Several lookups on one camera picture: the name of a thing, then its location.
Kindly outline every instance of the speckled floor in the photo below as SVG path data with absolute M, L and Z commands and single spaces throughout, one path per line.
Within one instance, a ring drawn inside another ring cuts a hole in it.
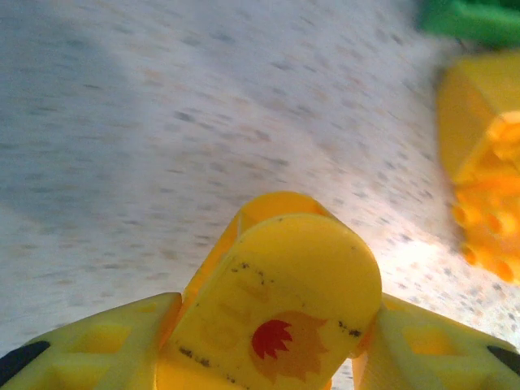
M 358 232 L 386 292 L 520 346 L 518 288 L 458 254 L 433 85 L 464 48 L 418 3 L 0 2 L 0 354 L 182 290 L 277 189 Z

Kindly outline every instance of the yellow plastic toy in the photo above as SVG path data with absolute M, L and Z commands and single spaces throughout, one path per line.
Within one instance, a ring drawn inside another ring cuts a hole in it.
M 469 264 L 520 284 L 520 51 L 463 58 L 438 92 L 440 160 Z
M 446 352 L 436 329 L 460 339 L 454 348 L 471 361 L 494 365 L 478 373 L 511 370 L 481 356 L 483 344 L 520 358 L 501 340 L 382 299 L 377 264 L 354 232 L 310 197 L 271 193 L 240 209 L 183 297 L 165 293 L 37 337 L 0 359 L 0 388 L 330 390 L 341 363 L 357 358 L 357 390 L 462 389 L 458 371 L 444 388 L 410 381 L 431 364 L 408 349 Z M 520 376 L 493 378 L 496 387 L 480 390 L 520 388 Z

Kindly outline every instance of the orange flame decal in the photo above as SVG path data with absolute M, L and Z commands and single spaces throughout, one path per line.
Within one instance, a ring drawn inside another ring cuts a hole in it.
M 254 352 L 261 359 L 265 357 L 265 354 L 276 359 L 277 349 L 288 351 L 284 341 L 293 341 L 293 338 L 285 328 L 290 326 L 290 323 L 280 321 L 279 319 L 272 319 L 260 325 L 251 340 Z
M 285 311 L 257 328 L 249 356 L 256 369 L 272 383 L 278 375 L 306 381 L 308 373 L 319 375 L 320 353 L 327 350 L 319 337 L 326 320 L 298 311 Z

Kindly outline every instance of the terrazzo floor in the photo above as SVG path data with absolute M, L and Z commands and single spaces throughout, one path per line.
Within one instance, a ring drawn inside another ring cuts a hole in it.
M 279 189 L 353 228 L 385 292 L 519 347 L 518 288 L 458 253 L 434 99 L 466 49 L 419 3 L 0 2 L 0 355 L 182 291 Z

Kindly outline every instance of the green plastic toy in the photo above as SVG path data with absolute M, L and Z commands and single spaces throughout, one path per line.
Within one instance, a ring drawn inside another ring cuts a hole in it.
M 490 46 L 520 44 L 520 0 L 429 0 L 420 27 Z

